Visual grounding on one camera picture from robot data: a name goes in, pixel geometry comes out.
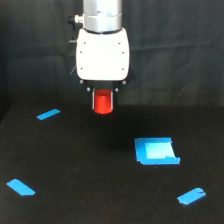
blue strip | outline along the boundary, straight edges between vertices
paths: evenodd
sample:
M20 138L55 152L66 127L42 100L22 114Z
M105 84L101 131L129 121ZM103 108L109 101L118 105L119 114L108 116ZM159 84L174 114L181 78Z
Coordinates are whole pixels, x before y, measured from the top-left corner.
M24 195L34 195L35 191L27 187L25 184L23 184L21 181L14 179L7 183L7 185L12 188L14 191L19 193L21 196Z
M180 158L166 157L165 159L142 159L140 163L143 165L175 165L180 164Z
M51 117L51 116L53 116L55 114L58 114L58 113L60 113L59 110L53 109L53 110L50 110L50 111L48 111L44 114L41 114L41 115L37 116L37 118L40 119L40 120L43 120L43 119L46 119L46 118Z
M195 188L192 191L178 197L177 199L181 204L189 205L190 203L204 197L206 194L201 188Z
M171 138L138 138L144 143L172 143Z

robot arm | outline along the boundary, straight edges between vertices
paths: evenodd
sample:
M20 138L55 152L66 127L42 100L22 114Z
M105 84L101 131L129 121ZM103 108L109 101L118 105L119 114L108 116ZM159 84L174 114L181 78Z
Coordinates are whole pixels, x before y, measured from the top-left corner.
M83 0L82 16L69 17L68 22L83 24L79 30L76 67L80 82L112 83L111 105L119 83L126 83L130 50L126 30L122 27L122 0ZM87 87L95 92L96 88Z

blue tape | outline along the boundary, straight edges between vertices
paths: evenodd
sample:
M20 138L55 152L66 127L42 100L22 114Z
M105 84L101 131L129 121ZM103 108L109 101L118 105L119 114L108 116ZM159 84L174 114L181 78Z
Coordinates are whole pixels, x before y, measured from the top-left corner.
M172 143L171 138L138 138L138 140L147 143Z
M19 193L21 196L24 195L34 195L35 191L27 187L25 184L23 184L21 181L14 179L7 183L7 185L12 188L14 191Z
M51 117L51 116L53 116L55 114L58 114L58 113L60 113L59 110L53 109L53 110L50 110L50 111L48 111L48 112L46 112L44 114L41 114L41 115L37 116L37 118L40 119L40 120L44 120L44 119L46 119L48 117Z
M145 143L148 159L165 159L175 157L170 143Z
M171 138L135 139L137 161L143 165L179 164L180 158L175 157L171 143Z
M140 163L143 165L177 165L180 164L180 158L166 157L165 159L142 159Z
M190 203L204 197L206 194L201 188L195 188L192 191L178 197L177 199L181 204L189 205Z

